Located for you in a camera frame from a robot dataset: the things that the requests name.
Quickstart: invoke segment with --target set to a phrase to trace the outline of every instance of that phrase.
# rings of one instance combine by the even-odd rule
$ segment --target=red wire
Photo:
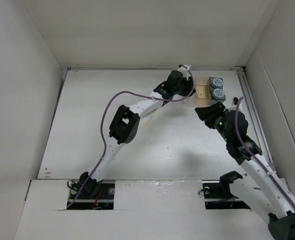
[[[101,196],[101,194],[102,194],[102,191],[99,191],[99,193],[98,193],[98,195],[97,195],[97,197],[96,197],[96,199],[95,199],[95,202],[94,202],[93,205],[92,205],[92,209],[94,209],[94,207],[96,206],[97,201],[98,201],[99,197]]]

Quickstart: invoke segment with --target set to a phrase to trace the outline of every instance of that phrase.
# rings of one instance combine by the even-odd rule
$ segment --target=wall
[[[246,67],[274,163],[295,192],[295,0],[281,0]]]
[[[20,0],[0,0],[0,240],[13,240],[37,176],[62,69]]]
[[[279,0],[23,0],[62,66],[245,66]]]

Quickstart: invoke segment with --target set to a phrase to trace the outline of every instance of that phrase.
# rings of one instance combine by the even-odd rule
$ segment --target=metal bolt
[[[114,188],[113,187],[110,187],[108,190],[107,190],[107,193],[109,195],[113,195],[114,194]]]
[[[203,189],[203,192],[205,194],[209,194],[210,193],[210,188],[208,186],[206,186],[204,189]]]

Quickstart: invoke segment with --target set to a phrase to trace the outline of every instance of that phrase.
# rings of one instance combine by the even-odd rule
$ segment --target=screw
[[[206,186],[204,189],[203,189],[203,192],[205,194],[209,194],[210,193],[210,188],[208,186]]]
[[[113,187],[110,187],[108,190],[107,190],[107,193],[109,195],[113,195],[114,194],[114,188]]]

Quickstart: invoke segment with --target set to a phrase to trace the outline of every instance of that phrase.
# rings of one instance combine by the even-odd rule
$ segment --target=white panel
[[[246,66],[246,77],[277,172],[295,195],[295,143],[257,51]]]
[[[201,189],[202,180],[117,180],[114,209],[205,210]]]
[[[20,0],[0,0],[0,178],[35,178],[62,69]]]
[[[260,217],[246,209],[58,211],[67,194],[65,180],[32,181],[15,239],[273,239]]]
[[[30,180],[0,181],[0,240],[15,238]]]
[[[295,0],[280,1],[257,51],[295,141]]]
[[[245,65],[278,0],[23,0],[62,66]]]
[[[38,177],[78,179],[102,154],[100,123],[111,97],[123,90],[149,95],[169,74],[170,70],[69,71]],[[233,97],[243,94],[235,71],[193,74],[223,78],[227,106]],[[103,126],[106,136],[117,108],[140,100],[123,94],[112,103]],[[248,135],[257,142],[246,108],[244,113],[249,121]],[[139,126],[135,139],[117,154],[105,179],[219,179],[233,170],[243,172],[228,154],[220,134],[206,127],[193,107],[170,102],[158,110],[149,126]]]

